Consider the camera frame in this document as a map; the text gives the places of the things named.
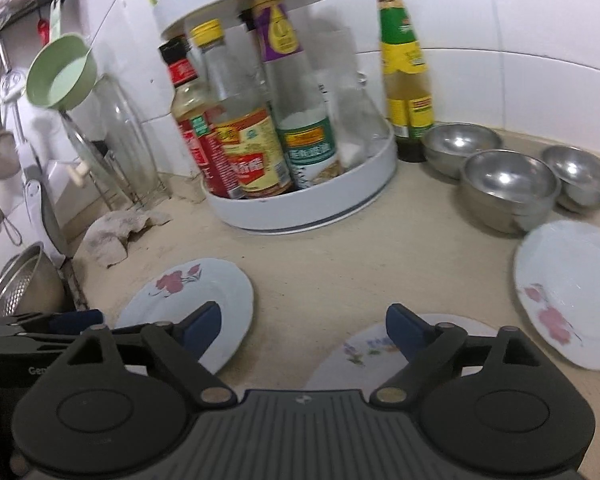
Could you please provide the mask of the multicolour floral white plate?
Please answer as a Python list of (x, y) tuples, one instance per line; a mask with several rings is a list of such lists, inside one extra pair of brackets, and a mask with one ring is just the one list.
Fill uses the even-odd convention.
[(385, 323), (377, 323), (340, 342), (314, 370), (306, 390), (360, 390), (365, 399), (407, 364)]

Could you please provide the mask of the pink flower plate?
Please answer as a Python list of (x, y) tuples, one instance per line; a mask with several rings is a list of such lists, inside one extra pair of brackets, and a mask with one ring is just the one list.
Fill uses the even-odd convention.
[(538, 334), (563, 358), (600, 372), (600, 228), (559, 220), (516, 248), (513, 280)]
[(207, 301), (222, 313), (219, 336), (202, 355), (201, 364), (217, 373), (234, 356), (250, 329), (254, 292), (248, 276), (226, 260), (202, 258), (167, 270), (148, 282), (121, 311), (117, 328), (184, 320)]

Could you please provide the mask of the steel bowl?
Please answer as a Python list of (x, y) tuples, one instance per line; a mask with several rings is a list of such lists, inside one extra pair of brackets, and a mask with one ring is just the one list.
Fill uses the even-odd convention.
[(504, 234), (527, 233), (544, 223), (561, 190), (545, 162), (515, 151), (482, 151), (460, 168), (460, 197), (466, 208)]
[(562, 182), (559, 206), (575, 214), (600, 210), (600, 158), (573, 146), (553, 145), (544, 148), (541, 159)]
[(469, 156), (503, 147), (503, 140), (490, 128), (466, 122), (433, 126), (422, 136), (426, 161), (433, 170), (454, 180)]

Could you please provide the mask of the steel colander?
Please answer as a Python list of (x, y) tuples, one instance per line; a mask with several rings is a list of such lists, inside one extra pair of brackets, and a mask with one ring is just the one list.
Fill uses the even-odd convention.
[(0, 276), (0, 318), (61, 312), (65, 299), (64, 284), (41, 243), (13, 258)]

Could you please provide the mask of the dirty grey rag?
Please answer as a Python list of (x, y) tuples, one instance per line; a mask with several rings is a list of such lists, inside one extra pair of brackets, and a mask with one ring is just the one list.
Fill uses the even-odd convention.
[(111, 211), (86, 230), (83, 244), (97, 264), (109, 268), (128, 258), (126, 243), (131, 235), (171, 220), (170, 214), (158, 210)]

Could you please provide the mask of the glass pot lid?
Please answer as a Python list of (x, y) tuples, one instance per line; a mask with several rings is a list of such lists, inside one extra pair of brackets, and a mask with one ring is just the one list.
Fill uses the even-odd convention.
[(120, 84), (110, 75), (99, 76), (87, 98), (60, 116), (69, 141), (103, 140), (116, 152), (128, 154), (158, 174), (140, 120)]

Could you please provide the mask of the green plastic ladle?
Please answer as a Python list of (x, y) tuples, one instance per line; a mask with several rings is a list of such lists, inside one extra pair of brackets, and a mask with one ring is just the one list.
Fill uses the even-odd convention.
[(83, 38), (61, 35), (38, 52), (32, 62), (26, 95), (35, 107), (68, 112), (87, 98), (97, 75), (92, 50)]

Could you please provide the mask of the red label soy sauce bottle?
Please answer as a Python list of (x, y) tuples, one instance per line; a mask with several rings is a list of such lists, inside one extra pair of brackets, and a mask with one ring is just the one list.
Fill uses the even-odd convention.
[(189, 44), (184, 35), (176, 36), (159, 47), (174, 89), (171, 115), (178, 124), (189, 154), (202, 176), (207, 190), (228, 200), (245, 197), (236, 172), (230, 166), (212, 120), (215, 98), (189, 59)]

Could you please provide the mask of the green yellow oyster sauce bottle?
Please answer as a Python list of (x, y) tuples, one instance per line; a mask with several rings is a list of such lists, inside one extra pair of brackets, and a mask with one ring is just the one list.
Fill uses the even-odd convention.
[(376, 0), (389, 126), (404, 162), (425, 160), (422, 136), (434, 125), (428, 66), (403, 0)]

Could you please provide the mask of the yellow cap vinegar bottle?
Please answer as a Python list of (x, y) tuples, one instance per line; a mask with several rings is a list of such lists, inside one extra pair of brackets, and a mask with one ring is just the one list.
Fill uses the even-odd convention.
[(287, 192), (292, 179), (260, 84), (230, 53), (219, 20), (190, 33), (216, 99), (218, 109), (211, 114), (216, 136), (245, 196)]

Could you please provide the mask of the purple label fish sauce bottle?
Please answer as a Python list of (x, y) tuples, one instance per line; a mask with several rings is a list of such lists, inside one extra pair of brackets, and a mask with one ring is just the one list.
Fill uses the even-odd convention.
[(253, 0), (273, 118), (298, 188), (342, 173), (329, 111), (284, 0)]

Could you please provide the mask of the white two-tier rotating rack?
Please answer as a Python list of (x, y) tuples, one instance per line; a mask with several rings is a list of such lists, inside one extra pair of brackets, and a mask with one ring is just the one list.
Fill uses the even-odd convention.
[(149, 0), (172, 114), (229, 226), (316, 229), (376, 200), (396, 144), (335, 32), (299, 38), (289, 13), (320, 0)]

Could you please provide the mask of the white handled spatula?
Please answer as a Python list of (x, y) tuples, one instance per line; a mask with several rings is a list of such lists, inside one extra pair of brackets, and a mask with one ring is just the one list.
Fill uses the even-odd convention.
[(23, 197), (32, 228), (46, 256), (60, 269), (68, 260), (68, 245), (58, 223), (53, 201), (46, 190), (46, 179), (34, 148), (23, 132), (18, 101), (23, 97), (26, 76), (21, 70), (9, 70), (1, 82), (1, 96), (12, 110), (15, 142), (20, 162)]

